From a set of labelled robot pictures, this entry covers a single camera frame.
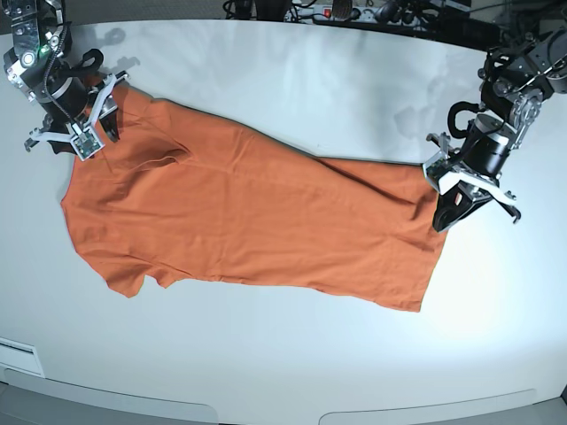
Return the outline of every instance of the white table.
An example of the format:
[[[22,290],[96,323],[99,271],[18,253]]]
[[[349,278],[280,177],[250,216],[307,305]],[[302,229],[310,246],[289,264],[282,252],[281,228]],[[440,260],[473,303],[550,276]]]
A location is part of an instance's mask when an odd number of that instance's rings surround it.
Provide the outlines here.
[[[131,84],[329,156],[419,162],[447,111],[478,101],[484,55],[395,35],[228,21],[74,29]],[[11,38],[0,37],[0,51]],[[74,252],[59,200],[70,156],[26,153],[43,110],[0,81],[0,336],[48,378],[213,406],[221,421],[428,406],[567,383],[567,97],[545,104],[504,169],[498,205],[453,228],[419,314],[298,288],[147,279],[130,300]]]

